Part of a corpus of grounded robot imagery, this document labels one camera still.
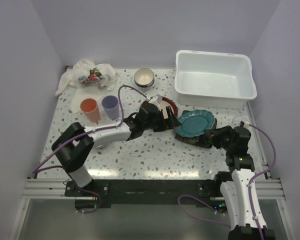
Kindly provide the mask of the black floral square plate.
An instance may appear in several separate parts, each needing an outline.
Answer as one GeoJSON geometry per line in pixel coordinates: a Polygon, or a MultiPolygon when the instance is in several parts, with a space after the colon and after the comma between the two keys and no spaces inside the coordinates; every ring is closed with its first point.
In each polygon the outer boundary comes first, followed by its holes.
{"type": "MultiPolygon", "coordinates": [[[[215,120],[216,122],[213,125],[212,130],[216,129],[217,127],[217,119],[215,118],[215,120]]],[[[182,137],[176,134],[175,132],[175,138],[183,143],[190,144],[196,147],[205,148],[205,149],[210,149],[213,146],[205,134],[202,134],[200,136],[195,136],[195,137],[182,137]]]]}

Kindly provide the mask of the red rimmed cream plate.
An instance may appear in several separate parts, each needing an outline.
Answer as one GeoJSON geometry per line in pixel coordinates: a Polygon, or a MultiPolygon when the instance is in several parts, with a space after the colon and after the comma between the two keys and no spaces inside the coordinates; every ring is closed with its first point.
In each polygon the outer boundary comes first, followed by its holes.
{"type": "Polygon", "coordinates": [[[162,101],[160,103],[160,110],[161,110],[161,105],[171,105],[173,107],[173,110],[174,110],[174,116],[178,119],[178,108],[172,100],[170,100],[169,98],[163,96],[162,101]]]}

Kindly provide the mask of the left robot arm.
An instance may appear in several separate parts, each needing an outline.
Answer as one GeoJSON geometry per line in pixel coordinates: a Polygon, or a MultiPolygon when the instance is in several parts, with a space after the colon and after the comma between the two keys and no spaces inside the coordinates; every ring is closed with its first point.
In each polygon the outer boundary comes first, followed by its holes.
{"type": "Polygon", "coordinates": [[[139,111],[123,119],[121,125],[104,125],[88,130],[79,122],[71,124],[52,144],[52,151],[66,174],[76,184],[76,191],[89,196],[95,190],[92,176],[85,161],[94,146],[137,139],[147,130],[164,132],[179,127],[178,109],[168,104],[164,109],[153,103],[144,102],[139,111]]]}

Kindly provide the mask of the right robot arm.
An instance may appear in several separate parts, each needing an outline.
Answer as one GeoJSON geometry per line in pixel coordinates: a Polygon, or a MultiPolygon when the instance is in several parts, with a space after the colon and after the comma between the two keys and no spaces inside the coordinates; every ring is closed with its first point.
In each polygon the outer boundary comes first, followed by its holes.
{"type": "Polygon", "coordinates": [[[263,217],[257,190],[255,165],[248,153],[251,132],[243,126],[206,129],[204,134],[217,149],[225,150],[229,171],[214,177],[213,192],[225,200],[230,219],[230,240],[274,240],[263,217]]]}

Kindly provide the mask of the teal scalloped plate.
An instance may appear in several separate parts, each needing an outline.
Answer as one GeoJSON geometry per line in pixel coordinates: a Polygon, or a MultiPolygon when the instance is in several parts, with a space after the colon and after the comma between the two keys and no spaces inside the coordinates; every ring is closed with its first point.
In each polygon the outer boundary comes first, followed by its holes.
{"type": "Polygon", "coordinates": [[[203,135],[205,130],[212,129],[216,123],[212,112],[200,109],[183,113],[178,121],[181,125],[175,128],[176,134],[187,138],[203,135]]]}

